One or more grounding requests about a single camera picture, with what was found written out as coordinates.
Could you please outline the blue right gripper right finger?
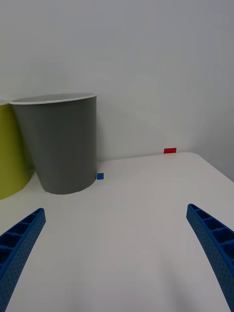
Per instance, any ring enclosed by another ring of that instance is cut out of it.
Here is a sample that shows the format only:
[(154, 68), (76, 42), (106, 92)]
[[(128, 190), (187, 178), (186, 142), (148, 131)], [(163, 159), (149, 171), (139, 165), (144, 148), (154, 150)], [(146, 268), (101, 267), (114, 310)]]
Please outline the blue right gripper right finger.
[(188, 205), (186, 218), (234, 311), (234, 232), (194, 204)]

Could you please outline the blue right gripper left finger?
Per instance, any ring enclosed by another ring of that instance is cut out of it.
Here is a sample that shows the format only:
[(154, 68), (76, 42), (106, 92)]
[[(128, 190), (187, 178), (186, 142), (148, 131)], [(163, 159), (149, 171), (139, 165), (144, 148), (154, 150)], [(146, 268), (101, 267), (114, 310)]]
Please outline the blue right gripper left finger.
[(0, 311), (8, 306), (25, 263), (46, 222), (39, 208), (0, 236)]

